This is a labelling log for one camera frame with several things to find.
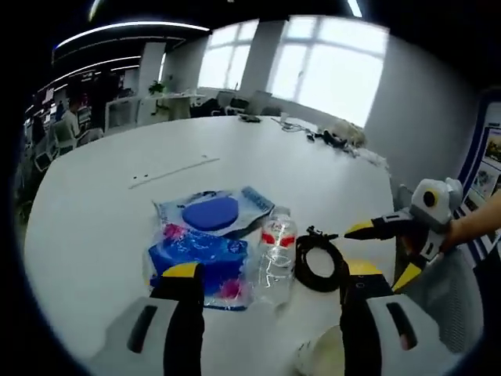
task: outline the plastic water bottle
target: plastic water bottle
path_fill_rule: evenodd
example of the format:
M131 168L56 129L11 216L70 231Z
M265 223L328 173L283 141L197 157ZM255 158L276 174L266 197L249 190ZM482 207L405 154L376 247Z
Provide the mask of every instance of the plastic water bottle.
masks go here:
M296 223L290 210L275 207L262 227L256 297L278 306L289 300L296 257Z

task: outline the white table surface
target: white table surface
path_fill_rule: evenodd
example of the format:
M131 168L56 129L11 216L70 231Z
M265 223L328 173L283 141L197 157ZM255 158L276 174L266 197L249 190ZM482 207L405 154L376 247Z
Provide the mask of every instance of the white table surface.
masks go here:
M134 176L196 168L129 189ZM292 211L299 233L314 225L343 233L393 210L388 174L269 117L169 121L97 140L56 159L40 185L27 227L25 264L42 312L77 359L94 355L106 327L148 295L142 253L157 226L151 200L251 185ZM252 245L258 233L249 237ZM345 258L368 259L393 281L393 240L336 240ZM313 250L312 267L329 257ZM241 313L205 309L204 375L289 374L294 350L339 323L339 291L322 294L294 281L279 312L253 304Z

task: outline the blue plastic bag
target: blue plastic bag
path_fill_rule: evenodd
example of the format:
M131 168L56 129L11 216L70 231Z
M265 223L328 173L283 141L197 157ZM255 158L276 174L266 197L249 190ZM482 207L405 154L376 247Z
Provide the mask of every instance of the blue plastic bag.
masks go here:
M243 310L250 302L245 278L247 242L216 237L169 223L163 239L147 252L148 279L156 287L162 273L185 262L204 264L205 306Z
M275 206L270 200L262 196L251 186L245 186L236 190L208 190L191 194L188 197L179 198L173 201L156 202L160 224L174 223L187 229L194 229L182 217L182 212L191 204L199 204L215 198L231 197L238 202L238 217L229 226L214 231L204 231L212 235L223 236L232 231L246 229L253 221L267 215Z

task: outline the coiled black cable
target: coiled black cable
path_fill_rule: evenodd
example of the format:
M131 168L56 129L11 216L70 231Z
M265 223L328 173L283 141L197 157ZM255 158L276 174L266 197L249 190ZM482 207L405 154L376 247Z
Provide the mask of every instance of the coiled black cable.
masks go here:
M348 264L337 247L330 241L337 238L336 234L326 235L315 231L315 227L307 229L308 235L299 237L296 241L296 265L294 274L304 286L318 292L331 292L339 288L343 278L349 275ZM321 277L312 272L306 261L306 255L313 248L322 248L332 258L334 271L330 277Z

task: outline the human arm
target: human arm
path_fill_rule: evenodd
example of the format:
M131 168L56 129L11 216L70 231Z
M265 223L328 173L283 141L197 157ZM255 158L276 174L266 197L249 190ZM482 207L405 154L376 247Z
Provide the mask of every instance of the human arm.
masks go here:
M501 228L501 190L498 190L481 208L451 222L443 251Z

